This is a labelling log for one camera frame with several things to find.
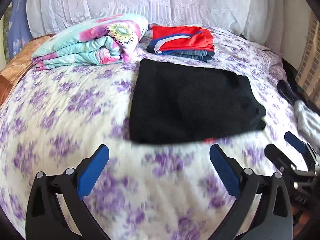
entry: white stripe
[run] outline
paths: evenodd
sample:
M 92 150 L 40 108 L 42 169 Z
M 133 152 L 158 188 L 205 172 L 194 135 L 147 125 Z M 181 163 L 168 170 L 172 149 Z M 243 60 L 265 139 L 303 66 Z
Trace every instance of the white stripe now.
M 181 36 L 174 36 L 174 37 L 169 37 L 169 38 L 160 40 L 160 41 L 158 41 L 158 42 L 155 44 L 155 53 L 161 53 L 160 47 L 161 47 L 163 44 L 165 44 L 167 41 L 173 41 L 173 40 L 180 39 L 180 38 L 191 39 L 192 37 L 193 37 L 193 36 L 181 35 Z

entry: turquoise blanket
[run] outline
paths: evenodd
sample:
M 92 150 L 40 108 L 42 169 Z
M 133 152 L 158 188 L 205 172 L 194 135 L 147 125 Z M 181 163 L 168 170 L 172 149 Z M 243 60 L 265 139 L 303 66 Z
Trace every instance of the turquoise blanket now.
M 127 61 L 147 29 L 147 19 L 136 14 L 89 20 L 53 36 L 32 60 L 36 70 Z

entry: folded black garment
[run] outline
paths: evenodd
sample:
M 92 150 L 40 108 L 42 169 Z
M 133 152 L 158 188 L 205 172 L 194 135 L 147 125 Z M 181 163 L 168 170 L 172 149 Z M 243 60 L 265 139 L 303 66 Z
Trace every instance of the folded black garment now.
M 263 130 L 265 108 L 234 72 L 143 59 L 129 130 L 133 142 L 171 144 Z

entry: blue gripper pad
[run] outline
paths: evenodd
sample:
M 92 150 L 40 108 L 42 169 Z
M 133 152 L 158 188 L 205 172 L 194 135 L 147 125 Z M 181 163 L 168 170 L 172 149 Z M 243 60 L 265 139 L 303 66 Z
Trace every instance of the blue gripper pad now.
M 308 151 L 306 145 L 302 141 L 300 141 L 297 137 L 295 137 L 291 132 L 286 132 L 284 134 L 284 139 L 299 153 L 303 154 Z
M 91 160 L 87 169 L 78 180 L 77 193 L 80 199 L 83 199 L 84 196 L 90 194 L 94 184 L 98 180 L 101 172 L 109 160 L 109 149 L 107 146 L 101 144 L 97 151 L 97 154 Z
M 241 196 L 240 179 L 214 145 L 210 148 L 210 161 L 229 195 L 235 196 L 238 199 Z

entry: red cloth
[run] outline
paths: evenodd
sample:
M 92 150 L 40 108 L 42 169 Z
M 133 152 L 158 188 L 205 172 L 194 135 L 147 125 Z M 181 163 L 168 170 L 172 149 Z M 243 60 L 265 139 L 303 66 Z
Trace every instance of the red cloth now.
M 213 36 L 209 30 L 194 26 L 152 27 L 152 40 L 161 40 L 168 36 L 189 35 L 191 38 L 179 38 L 165 42 L 161 51 L 166 50 L 208 50 L 214 51 Z

